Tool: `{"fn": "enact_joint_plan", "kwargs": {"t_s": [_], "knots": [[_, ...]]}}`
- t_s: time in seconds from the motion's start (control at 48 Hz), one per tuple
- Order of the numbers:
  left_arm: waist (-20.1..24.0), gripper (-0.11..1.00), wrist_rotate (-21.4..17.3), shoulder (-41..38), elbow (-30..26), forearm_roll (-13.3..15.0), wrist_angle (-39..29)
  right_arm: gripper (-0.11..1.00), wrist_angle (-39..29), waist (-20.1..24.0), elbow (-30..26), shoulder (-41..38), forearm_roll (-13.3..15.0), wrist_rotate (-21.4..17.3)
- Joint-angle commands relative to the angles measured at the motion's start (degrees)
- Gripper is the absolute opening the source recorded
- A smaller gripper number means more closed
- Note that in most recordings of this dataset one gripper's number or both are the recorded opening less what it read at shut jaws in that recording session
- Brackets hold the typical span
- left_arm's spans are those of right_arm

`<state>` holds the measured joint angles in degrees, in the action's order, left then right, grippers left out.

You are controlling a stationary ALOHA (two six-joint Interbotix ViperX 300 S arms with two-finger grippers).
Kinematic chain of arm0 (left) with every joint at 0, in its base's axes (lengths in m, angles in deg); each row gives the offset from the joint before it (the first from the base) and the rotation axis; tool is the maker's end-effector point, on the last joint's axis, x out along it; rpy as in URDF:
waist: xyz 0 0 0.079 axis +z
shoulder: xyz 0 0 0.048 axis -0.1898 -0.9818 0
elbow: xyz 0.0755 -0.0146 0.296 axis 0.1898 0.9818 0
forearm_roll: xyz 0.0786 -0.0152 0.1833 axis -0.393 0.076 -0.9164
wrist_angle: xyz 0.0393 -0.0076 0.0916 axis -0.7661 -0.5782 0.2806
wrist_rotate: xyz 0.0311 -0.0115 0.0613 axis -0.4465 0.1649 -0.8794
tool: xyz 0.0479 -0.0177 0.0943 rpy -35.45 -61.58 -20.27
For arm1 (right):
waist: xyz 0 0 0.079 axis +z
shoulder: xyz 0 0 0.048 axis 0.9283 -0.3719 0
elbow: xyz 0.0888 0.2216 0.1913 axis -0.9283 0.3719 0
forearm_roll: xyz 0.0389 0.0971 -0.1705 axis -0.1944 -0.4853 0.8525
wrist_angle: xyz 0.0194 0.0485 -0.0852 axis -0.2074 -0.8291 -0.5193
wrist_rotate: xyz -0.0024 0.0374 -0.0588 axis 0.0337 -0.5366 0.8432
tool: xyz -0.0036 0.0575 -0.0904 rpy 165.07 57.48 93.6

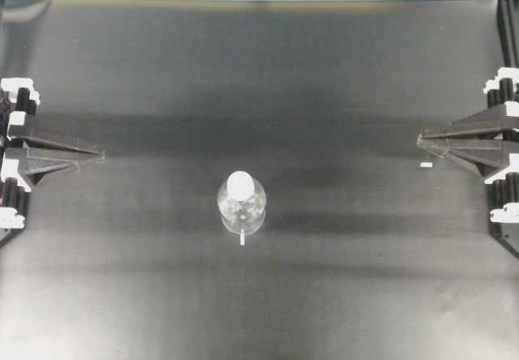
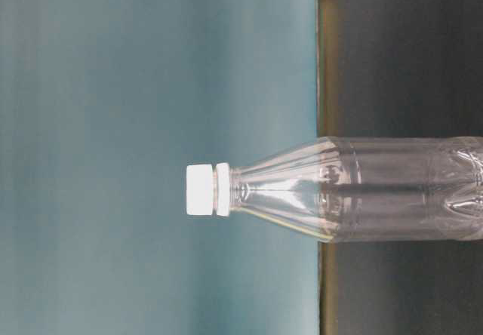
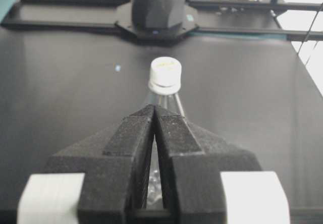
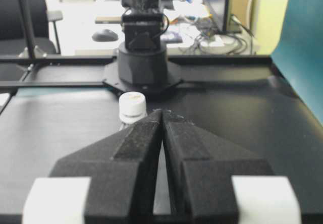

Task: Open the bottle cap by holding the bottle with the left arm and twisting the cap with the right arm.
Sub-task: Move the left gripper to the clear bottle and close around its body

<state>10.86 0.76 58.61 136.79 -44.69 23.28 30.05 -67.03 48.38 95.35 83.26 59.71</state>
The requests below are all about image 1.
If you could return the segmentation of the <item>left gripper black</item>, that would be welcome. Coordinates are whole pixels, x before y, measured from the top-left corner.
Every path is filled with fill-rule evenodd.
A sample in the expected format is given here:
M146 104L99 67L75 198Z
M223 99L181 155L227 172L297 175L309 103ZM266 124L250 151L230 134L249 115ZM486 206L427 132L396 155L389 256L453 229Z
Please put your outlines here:
M47 128L34 116L39 104L31 79L1 79L2 229L25 227L28 192L39 184L105 159L103 149Z

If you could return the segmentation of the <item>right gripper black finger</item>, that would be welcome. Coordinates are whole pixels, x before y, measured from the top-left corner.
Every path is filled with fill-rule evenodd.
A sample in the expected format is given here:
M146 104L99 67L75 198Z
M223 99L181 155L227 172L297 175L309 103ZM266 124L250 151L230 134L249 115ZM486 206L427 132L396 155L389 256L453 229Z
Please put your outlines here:
M500 139L425 139L417 146L479 175L484 183L518 173L518 143Z
M469 117L450 122L439 128L425 130L417 143L426 139L465 138L479 135L498 135L518 129L518 103L506 101Z

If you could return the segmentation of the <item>right robot base black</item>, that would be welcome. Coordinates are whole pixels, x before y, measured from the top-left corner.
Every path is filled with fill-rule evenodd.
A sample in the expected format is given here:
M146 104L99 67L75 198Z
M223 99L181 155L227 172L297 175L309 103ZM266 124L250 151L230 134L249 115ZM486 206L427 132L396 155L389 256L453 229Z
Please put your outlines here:
M489 223L489 234L515 259L519 258L518 224Z

